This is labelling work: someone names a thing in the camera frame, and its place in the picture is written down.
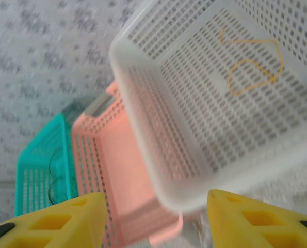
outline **plastic basket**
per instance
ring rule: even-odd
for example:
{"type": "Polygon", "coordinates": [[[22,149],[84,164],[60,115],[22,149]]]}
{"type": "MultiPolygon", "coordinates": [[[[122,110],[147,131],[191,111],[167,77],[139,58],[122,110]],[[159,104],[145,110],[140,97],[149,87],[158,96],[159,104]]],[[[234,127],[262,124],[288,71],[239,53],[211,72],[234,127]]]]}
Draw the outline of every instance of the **plastic basket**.
{"type": "Polygon", "coordinates": [[[165,210],[156,198],[116,83],[74,123],[72,142],[79,195],[105,194],[103,247],[144,238],[157,244],[182,230],[182,215],[165,210]]]}
{"type": "Polygon", "coordinates": [[[167,208],[307,160],[307,0],[145,1],[110,59],[167,208]]]}
{"type": "Polygon", "coordinates": [[[15,216],[77,197],[70,131],[58,114],[20,155],[15,216]]]}

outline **teal plastic basket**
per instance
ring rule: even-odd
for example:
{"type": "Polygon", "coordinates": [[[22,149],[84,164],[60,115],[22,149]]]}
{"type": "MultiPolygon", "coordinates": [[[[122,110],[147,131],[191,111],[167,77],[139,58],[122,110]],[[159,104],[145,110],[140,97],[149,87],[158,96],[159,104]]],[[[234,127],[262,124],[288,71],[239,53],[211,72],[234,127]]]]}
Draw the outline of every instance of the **teal plastic basket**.
{"type": "Polygon", "coordinates": [[[71,125],[58,114],[28,144],[18,160],[14,215],[30,213],[78,196],[71,125]]]}

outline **pink plastic basket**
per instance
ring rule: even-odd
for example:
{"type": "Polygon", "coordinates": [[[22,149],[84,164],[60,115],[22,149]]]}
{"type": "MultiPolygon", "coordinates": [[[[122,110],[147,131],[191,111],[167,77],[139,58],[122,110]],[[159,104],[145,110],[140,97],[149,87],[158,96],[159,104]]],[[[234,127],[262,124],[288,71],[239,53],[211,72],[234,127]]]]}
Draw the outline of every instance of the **pink plastic basket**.
{"type": "Polygon", "coordinates": [[[124,247],[145,238],[156,245],[179,234],[183,217],[160,205],[115,82],[106,93],[72,127],[78,194],[105,194],[104,247],[124,247]],[[115,102],[95,117],[109,95],[115,102]]]}

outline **white plastic basket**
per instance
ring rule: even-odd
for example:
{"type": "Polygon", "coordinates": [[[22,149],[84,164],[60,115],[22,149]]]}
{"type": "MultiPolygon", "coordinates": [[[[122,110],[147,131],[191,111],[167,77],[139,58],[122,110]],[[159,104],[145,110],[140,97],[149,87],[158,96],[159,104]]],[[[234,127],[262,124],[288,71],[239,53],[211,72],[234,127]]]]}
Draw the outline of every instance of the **white plastic basket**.
{"type": "Polygon", "coordinates": [[[165,207],[307,160],[307,0],[146,1],[110,58],[165,207]]]}

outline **gray patterned fabric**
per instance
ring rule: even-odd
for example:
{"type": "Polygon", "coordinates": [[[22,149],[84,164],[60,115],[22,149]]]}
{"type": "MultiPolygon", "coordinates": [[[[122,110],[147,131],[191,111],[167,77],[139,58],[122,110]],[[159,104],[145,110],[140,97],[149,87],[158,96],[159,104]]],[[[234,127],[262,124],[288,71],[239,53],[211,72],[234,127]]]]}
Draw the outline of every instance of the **gray patterned fabric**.
{"type": "MultiPolygon", "coordinates": [[[[140,2],[0,0],[0,222],[13,216],[19,154],[73,99],[112,82],[109,46],[140,2]]],[[[246,194],[307,214],[307,165],[250,185],[246,194]]],[[[205,216],[202,222],[203,245],[212,247],[205,216]]],[[[199,246],[197,232],[187,224],[161,247],[199,246]]]]}

